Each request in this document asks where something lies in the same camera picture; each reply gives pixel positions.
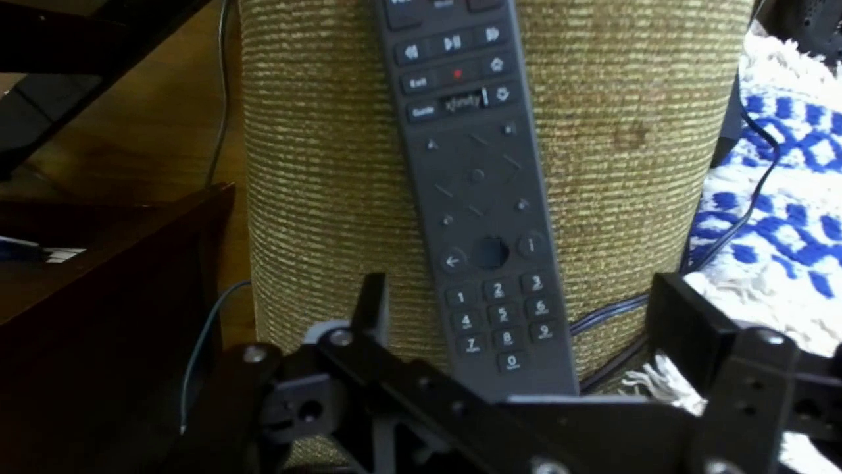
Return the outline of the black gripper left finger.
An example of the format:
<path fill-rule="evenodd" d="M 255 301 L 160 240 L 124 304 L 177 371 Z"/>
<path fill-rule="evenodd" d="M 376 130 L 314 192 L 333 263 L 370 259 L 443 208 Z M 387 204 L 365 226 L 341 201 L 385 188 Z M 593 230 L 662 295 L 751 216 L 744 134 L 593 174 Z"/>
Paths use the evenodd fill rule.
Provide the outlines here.
<path fill-rule="evenodd" d="M 390 322 L 390 284 L 385 275 L 365 275 L 355 311 L 353 328 L 361 336 L 369 336 L 376 342 L 387 342 L 387 322 Z"/>

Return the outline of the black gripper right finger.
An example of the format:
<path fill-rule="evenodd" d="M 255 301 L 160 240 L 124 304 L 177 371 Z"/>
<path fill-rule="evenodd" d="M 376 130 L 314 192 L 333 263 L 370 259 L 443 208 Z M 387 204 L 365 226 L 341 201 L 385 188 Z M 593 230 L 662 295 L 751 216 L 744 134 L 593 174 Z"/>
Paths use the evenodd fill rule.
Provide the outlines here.
<path fill-rule="evenodd" d="M 737 325 L 678 275 L 656 275 L 644 313 L 649 354 L 662 354 L 699 396 L 733 394 Z"/>

